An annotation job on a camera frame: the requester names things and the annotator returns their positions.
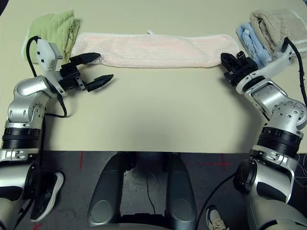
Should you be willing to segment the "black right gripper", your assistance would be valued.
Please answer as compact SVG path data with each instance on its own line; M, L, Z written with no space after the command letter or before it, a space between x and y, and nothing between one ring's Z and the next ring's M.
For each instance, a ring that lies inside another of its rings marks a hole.
M227 70L224 77L231 85L238 85L244 77L258 70L257 63L250 57L246 57L243 51L239 51L236 56L222 53L220 58L221 64Z

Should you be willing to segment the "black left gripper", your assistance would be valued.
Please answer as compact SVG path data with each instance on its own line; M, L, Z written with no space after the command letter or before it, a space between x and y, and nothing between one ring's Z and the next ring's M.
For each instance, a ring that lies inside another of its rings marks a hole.
M70 57L71 63L61 66L59 71L62 79L59 81L60 86L65 90L87 90L88 92L94 91L106 85L114 77L113 74L103 75L95 78L92 82L86 84L81 80L81 74L76 66L81 64L88 64L100 58L99 53L84 53Z

